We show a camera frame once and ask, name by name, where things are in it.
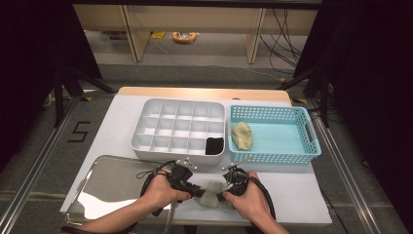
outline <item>light blue basket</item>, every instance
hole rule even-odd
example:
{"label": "light blue basket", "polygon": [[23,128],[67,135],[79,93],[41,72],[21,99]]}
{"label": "light blue basket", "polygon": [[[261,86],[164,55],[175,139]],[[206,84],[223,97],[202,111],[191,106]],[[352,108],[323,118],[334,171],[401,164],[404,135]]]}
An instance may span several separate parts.
{"label": "light blue basket", "polygon": [[232,162],[308,164],[321,154],[310,116],[302,107],[231,105],[231,130],[246,122],[252,131],[252,146],[239,150],[231,134],[228,145]]}

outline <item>printed number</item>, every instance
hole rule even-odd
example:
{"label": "printed number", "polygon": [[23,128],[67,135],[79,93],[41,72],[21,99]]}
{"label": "printed number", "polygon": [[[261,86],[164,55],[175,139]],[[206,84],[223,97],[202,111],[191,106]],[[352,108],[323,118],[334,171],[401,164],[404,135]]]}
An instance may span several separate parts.
{"label": "printed number", "polygon": [[70,139],[67,142],[71,142],[71,143],[77,143],[77,142],[83,142],[85,141],[86,135],[88,134],[88,132],[84,132],[84,131],[77,131],[77,129],[79,128],[79,126],[81,124],[90,124],[90,121],[79,121],[76,124],[75,129],[73,130],[72,134],[80,134],[83,135],[82,139]]}

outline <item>white object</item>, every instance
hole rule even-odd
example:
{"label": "white object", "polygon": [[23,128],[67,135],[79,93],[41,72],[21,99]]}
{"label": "white object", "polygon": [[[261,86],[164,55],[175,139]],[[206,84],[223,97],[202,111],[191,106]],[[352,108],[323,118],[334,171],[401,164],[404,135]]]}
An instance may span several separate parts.
{"label": "white object", "polygon": [[[188,158],[217,165],[225,148],[225,107],[211,101],[151,98],[143,105],[131,138],[139,159],[166,162]],[[206,155],[207,138],[223,138],[216,155]]]}
{"label": "white object", "polygon": [[[116,95],[102,121],[94,143],[60,208],[66,213],[76,195],[76,190],[88,174],[95,159],[101,155],[136,158],[131,148],[131,135],[146,100],[152,97]],[[256,104],[290,106],[285,101],[251,101],[220,99],[225,107],[231,104]],[[230,152],[225,149],[218,166],[198,167],[189,179],[195,184],[206,180],[224,181],[222,168],[231,164]],[[274,202],[277,220],[281,224],[326,225],[332,223],[328,208],[319,191],[319,184],[312,164],[301,165],[255,165],[242,164],[246,171],[256,171],[260,181],[268,189]],[[249,225],[235,210],[206,209],[194,200],[185,201],[175,209],[171,224],[220,224]]]}

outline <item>wrist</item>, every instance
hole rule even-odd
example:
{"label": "wrist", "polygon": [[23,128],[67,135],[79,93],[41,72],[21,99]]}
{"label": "wrist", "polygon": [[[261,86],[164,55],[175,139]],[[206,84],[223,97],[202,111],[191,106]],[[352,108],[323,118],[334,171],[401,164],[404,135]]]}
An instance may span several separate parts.
{"label": "wrist", "polygon": [[277,221],[270,214],[257,215],[251,219],[251,222],[253,222],[264,233],[273,233],[273,231],[276,231],[279,226]]}
{"label": "wrist", "polygon": [[151,214],[151,213],[155,212],[158,209],[157,204],[154,202],[154,199],[146,197],[145,195],[138,198],[134,202],[134,204],[138,209],[140,209],[141,211],[144,211],[148,214]]}

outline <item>yellow object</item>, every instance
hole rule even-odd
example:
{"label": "yellow object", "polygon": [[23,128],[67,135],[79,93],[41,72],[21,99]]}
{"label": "yellow object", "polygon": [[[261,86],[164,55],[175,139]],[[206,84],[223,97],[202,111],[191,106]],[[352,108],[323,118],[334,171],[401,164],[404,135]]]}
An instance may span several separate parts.
{"label": "yellow object", "polygon": [[172,39],[177,43],[187,44],[195,41],[197,33],[195,32],[173,32]]}
{"label": "yellow object", "polygon": [[156,32],[152,32],[151,37],[154,39],[164,39],[165,34],[166,33],[163,31],[156,31]]}
{"label": "yellow object", "polygon": [[303,104],[307,104],[307,103],[308,103],[306,99],[302,99],[302,98],[299,98],[299,99],[292,98],[292,99],[291,99],[291,102],[292,102],[292,103],[303,103]]}
{"label": "yellow object", "polygon": [[252,131],[245,122],[238,123],[232,129],[231,137],[240,150],[248,150],[252,146]]}

